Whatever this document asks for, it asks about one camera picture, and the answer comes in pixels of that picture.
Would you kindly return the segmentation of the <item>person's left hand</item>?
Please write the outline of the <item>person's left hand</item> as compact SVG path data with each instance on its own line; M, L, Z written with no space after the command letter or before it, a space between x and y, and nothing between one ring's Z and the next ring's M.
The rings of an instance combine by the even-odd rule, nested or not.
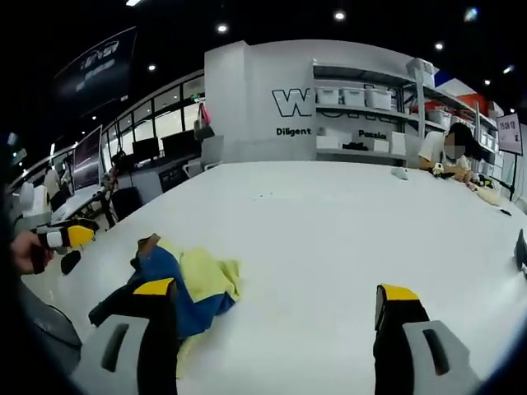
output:
M46 268L54 258L54 252L42 247L37 234L31 231L21 232L11 243L12 258L20 275L36 274L31 250L35 248L42 253L41 266Z

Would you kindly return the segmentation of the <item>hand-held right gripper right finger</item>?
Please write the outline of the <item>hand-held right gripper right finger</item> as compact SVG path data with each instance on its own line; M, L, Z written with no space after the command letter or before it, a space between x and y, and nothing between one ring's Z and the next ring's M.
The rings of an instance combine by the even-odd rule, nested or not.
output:
M481 385L469 349L402 286L376 287L373 356L376 394L471 394Z

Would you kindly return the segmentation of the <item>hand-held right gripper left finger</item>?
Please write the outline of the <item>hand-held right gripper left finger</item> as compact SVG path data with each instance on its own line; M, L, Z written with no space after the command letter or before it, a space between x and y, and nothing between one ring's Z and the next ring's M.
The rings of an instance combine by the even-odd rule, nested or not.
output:
M131 282L88 315L95 331L70 378L84 394L176 394L180 342L172 277Z

